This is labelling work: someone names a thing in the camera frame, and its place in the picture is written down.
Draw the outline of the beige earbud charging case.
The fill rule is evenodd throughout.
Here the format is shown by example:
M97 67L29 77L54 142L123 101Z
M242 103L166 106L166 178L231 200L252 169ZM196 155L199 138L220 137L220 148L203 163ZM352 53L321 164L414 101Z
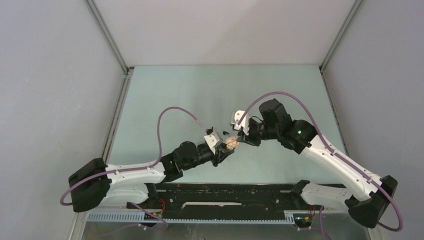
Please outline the beige earbud charging case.
M238 136L229 136L225 140L225 145L228 150L233 150L237 148L240 145L240 142L238 141Z

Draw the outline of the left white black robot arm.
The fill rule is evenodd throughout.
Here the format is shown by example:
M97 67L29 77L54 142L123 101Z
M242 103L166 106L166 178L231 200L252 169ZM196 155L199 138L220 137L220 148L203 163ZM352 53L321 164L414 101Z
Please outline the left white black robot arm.
M184 171L207 162L216 167L233 154L238 145L233 141L210 148L207 143L195 145L185 141L161 157L157 165L151 162L107 165L102 158L95 158L68 178L73 211L81 213L122 203L153 208L158 202L156 184L175 181Z

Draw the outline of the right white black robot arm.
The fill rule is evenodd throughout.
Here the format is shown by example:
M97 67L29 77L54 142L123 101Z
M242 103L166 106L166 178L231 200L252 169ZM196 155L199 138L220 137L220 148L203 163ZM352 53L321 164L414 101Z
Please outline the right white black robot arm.
M343 188L300 180L292 189L291 204L297 209L321 205L347 212L360 225L374 229L388 208L398 186L391 175L380 176L363 168L319 135L306 120L294 120L276 99L259 106L262 119L238 110L230 124L239 142L258 147L262 141L276 140L283 147L307 157L336 176Z

